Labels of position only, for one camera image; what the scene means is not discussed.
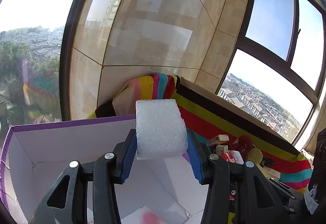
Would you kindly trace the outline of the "orange white medicine box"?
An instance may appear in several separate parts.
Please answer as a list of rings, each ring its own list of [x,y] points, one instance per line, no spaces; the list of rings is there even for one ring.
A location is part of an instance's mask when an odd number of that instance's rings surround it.
[[[206,145],[208,147],[218,145],[218,144],[228,144],[229,142],[229,136],[227,134],[219,134],[216,137],[212,138],[211,140],[208,140],[206,142]]]

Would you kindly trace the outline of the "red crochet plush toy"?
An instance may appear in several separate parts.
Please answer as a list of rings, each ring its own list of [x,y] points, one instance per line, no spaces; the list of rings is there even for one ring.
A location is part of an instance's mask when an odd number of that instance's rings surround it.
[[[249,136],[242,135],[229,146],[229,150],[238,151],[243,159],[246,159],[248,153],[252,150],[253,143]]]

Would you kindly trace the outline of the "white foam block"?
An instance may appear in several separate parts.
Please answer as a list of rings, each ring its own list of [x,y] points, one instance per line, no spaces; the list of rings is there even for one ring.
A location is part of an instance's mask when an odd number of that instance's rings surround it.
[[[187,129],[176,100],[138,100],[135,109],[138,159],[172,158],[187,151]]]

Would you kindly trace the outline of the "large cream carton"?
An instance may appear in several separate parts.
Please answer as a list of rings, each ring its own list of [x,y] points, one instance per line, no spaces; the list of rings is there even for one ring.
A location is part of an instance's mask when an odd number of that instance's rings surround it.
[[[261,166],[260,164],[257,165],[257,167],[260,169],[260,171],[262,172],[262,174],[270,179],[272,178],[273,180],[276,180],[278,181],[281,177],[281,173],[270,168],[270,167],[267,167],[267,166]]]

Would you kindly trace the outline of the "black beaded scrunchie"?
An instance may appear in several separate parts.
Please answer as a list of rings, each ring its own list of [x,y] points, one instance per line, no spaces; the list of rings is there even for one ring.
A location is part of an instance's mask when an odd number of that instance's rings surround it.
[[[266,167],[271,168],[273,166],[273,164],[274,164],[274,160],[269,157],[263,157],[262,161],[260,162],[260,165],[262,167],[266,166]]]

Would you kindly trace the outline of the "purple cardboard box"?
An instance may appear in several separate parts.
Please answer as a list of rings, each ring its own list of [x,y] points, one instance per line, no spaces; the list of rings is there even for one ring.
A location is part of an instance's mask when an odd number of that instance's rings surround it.
[[[135,128],[133,116],[9,129],[1,153],[1,199],[17,223],[27,223],[58,175],[71,161],[93,162],[111,152]],[[200,223],[207,186],[198,183],[184,156],[133,162],[116,186],[122,223]]]

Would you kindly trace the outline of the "red white medicine box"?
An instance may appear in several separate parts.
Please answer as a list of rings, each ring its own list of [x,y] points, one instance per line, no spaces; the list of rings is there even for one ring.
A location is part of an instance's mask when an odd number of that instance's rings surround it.
[[[221,157],[230,163],[244,164],[243,157],[239,151],[227,151]]]

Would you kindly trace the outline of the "colourful striped tablecloth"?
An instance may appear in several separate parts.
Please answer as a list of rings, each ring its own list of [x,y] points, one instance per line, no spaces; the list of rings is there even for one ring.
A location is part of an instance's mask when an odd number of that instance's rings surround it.
[[[89,118],[132,115],[137,100],[150,99],[176,100],[186,127],[192,129],[202,142],[219,134],[229,136],[229,145],[242,135],[251,137],[253,148],[257,147],[263,157],[274,160],[271,168],[281,173],[281,183],[298,195],[306,191],[312,168],[292,144],[274,134],[266,125],[258,124],[247,113],[240,113],[216,95],[178,76],[151,73],[130,79]]]

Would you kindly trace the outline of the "green round sponge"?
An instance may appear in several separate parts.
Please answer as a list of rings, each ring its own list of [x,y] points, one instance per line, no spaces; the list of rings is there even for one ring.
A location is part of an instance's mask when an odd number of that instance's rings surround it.
[[[251,161],[254,164],[260,164],[263,159],[263,154],[258,148],[252,148],[247,154],[247,161]]]

